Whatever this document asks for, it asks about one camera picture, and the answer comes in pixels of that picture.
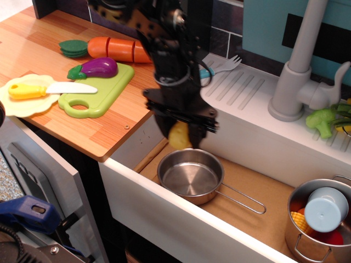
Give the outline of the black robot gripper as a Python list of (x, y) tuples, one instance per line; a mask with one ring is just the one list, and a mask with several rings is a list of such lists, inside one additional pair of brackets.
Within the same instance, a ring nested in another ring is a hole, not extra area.
[(154, 115), (162, 135), (168, 139), (177, 121), (188, 123), (189, 140), (200, 148), (207, 132), (218, 129), (217, 111), (206, 103), (200, 91), (198, 57), (199, 45), (194, 41), (157, 37), (150, 41), (147, 51), (155, 66), (154, 79), (158, 89), (147, 89), (143, 95)]

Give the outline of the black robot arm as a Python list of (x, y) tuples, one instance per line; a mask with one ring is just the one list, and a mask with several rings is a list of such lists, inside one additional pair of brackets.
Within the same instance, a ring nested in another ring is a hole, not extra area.
[(101, 17), (137, 31), (151, 58), (157, 89), (145, 89), (146, 106), (155, 116), (164, 137), (178, 122), (188, 125), (193, 148), (199, 148), (207, 132), (218, 129), (217, 111), (200, 95), (204, 87), (200, 66), (208, 66), (197, 56), (200, 46), (188, 26), (179, 1), (89, 1)]

